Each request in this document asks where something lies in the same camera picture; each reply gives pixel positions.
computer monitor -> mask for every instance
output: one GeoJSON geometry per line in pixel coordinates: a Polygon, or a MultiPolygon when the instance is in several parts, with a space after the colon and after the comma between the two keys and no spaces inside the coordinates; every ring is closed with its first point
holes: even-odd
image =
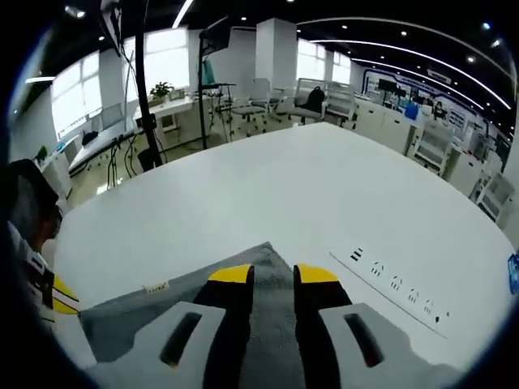
{"type": "Polygon", "coordinates": [[[386,79],[379,79],[379,89],[386,92],[395,92],[397,90],[397,83],[387,81],[386,79]]]}
{"type": "Polygon", "coordinates": [[[202,45],[200,54],[205,57],[216,51],[227,49],[231,27],[229,16],[226,16],[204,29],[199,35],[202,45]]]}

desk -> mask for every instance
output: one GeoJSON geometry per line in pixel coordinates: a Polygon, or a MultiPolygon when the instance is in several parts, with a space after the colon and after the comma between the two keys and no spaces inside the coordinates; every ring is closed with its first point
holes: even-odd
{"type": "Polygon", "coordinates": [[[96,156],[112,148],[116,140],[126,140],[133,136],[135,131],[133,129],[127,130],[123,122],[117,123],[110,128],[102,131],[89,144],[83,146],[71,162],[68,173],[74,175],[78,173],[88,162],[93,160],[96,156]]]}
{"type": "MultiPolygon", "coordinates": [[[[204,103],[207,104],[208,96],[204,96],[204,103]]],[[[164,104],[157,105],[149,109],[150,113],[155,114],[155,118],[157,119],[157,128],[155,129],[155,133],[157,138],[160,140],[160,145],[162,145],[162,149],[166,150],[172,147],[176,147],[180,144],[189,143],[193,140],[199,139],[202,137],[202,129],[200,127],[200,116],[199,116],[199,106],[198,100],[194,100],[189,96],[184,97],[183,99],[177,99],[173,101],[166,101],[164,104]],[[163,128],[162,118],[168,116],[175,116],[175,124],[176,126],[170,126],[163,128]],[[175,141],[169,141],[165,137],[165,131],[169,128],[172,130],[178,130],[178,137],[175,141]]],[[[204,106],[204,117],[205,126],[206,126],[206,135],[209,134],[210,128],[209,125],[211,121],[209,120],[207,106],[204,106]]],[[[134,121],[139,121],[142,118],[142,113],[140,112],[140,107],[137,108],[135,114],[133,116],[134,121]]]]}
{"type": "Polygon", "coordinates": [[[199,152],[87,201],[62,222],[55,270],[87,309],[266,241],[291,267],[335,273],[431,363],[467,367],[512,301],[513,248],[483,212],[412,160],[323,122],[199,152]],[[464,331],[436,335],[346,270],[329,255],[344,237],[442,293],[464,331]]]}

black backpack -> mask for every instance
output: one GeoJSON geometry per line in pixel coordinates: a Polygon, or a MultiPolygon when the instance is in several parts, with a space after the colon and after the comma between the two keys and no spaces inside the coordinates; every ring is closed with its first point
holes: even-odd
{"type": "Polygon", "coordinates": [[[323,101],[324,92],[321,90],[321,87],[315,87],[308,95],[308,100],[304,108],[314,112],[321,112],[323,109],[323,101]]]}

electrical outlet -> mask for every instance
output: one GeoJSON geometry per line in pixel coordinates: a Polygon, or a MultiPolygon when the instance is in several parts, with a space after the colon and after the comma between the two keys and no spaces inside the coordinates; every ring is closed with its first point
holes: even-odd
{"type": "Polygon", "coordinates": [[[358,262],[360,258],[362,258],[363,249],[361,247],[358,247],[354,252],[350,255],[350,258],[352,258],[355,262],[358,262]]]}
{"type": "Polygon", "coordinates": [[[380,262],[374,262],[370,270],[371,274],[375,277],[380,277],[384,274],[384,265],[380,262]]]}
{"type": "Polygon", "coordinates": [[[416,301],[419,299],[419,297],[420,297],[420,293],[418,292],[418,290],[412,288],[409,291],[409,296],[407,296],[407,301],[410,301],[411,303],[416,304],[416,301]]]}
{"type": "Polygon", "coordinates": [[[400,278],[399,276],[394,276],[391,279],[391,288],[393,288],[394,290],[396,290],[398,292],[400,290],[401,286],[402,286],[402,278],[400,278]]]}
{"type": "Polygon", "coordinates": [[[432,302],[432,300],[426,300],[425,304],[423,305],[423,311],[426,314],[430,315],[432,312],[433,305],[434,305],[434,302],[432,302]]]}

office chair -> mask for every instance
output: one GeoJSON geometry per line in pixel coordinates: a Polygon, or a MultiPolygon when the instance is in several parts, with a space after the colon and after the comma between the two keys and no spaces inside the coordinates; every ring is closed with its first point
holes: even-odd
{"type": "MultiPolygon", "coordinates": [[[[259,121],[263,123],[261,132],[267,132],[267,118],[265,116],[268,114],[268,109],[265,108],[264,105],[260,104],[262,100],[255,100],[257,105],[253,105],[252,101],[253,100],[249,98],[235,99],[234,107],[231,109],[231,113],[242,117],[242,122],[238,124],[238,130],[242,130],[244,127],[246,127],[247,138],[251,136],[251,132],[249,131],[251,125],[254,126],[256,131],[260,130],[261,125],[259,124],[259,121]]],[[[233,135],[234,130],[231,130],[229,132],[231,141],[233,140],[233,135]]]]}
{"type": "Polygon", "coordinates": [[[316,122],[322,121],[324,119],[324,107],[321,106],[320,111],[316,110],[316,108],[308,109],[307,103],[312,91],[316,88],[320,88],[324,92],[325,86],[325,82],[319,81],[318,79],[299,79],[295,96],[285,97],[284,99],[291,100],[292,102],[292,106],[286,110],[289,119],[291,119],[292,116],[299,116],[301,118],[301,124],[305,124],[307,118],[313,119],[316,122]]]}
{"type": "Polygon", "coordinates": [[[475,204],[503,228],[512,209],[515,188],[503,174],[495,173],[483,183],[475,204]]]}
{"type": "Polygon", "coordinates": [[[325,112],[339,118],[339,126],[352,122],[355,114],[355,90],[344,83],[328,83],[325,112]]]}
{"type": "Polygon", "coordinates": [[[268,116],[278,122],[281,118],[276,115],[276,108],[281,102],[281,96],[274,96],[270,88],[270,81],[268,79],[252,79],[251,104],[254,106],[265,107],[268,111],[268,116]]]}
{"type": "Polygon", "coordinates": [[[423,133],[415,136],[412,158],[442,177],[453,149],[453,140],[454,135],[449,128],[438,121],[429,120],[423,133]]]}

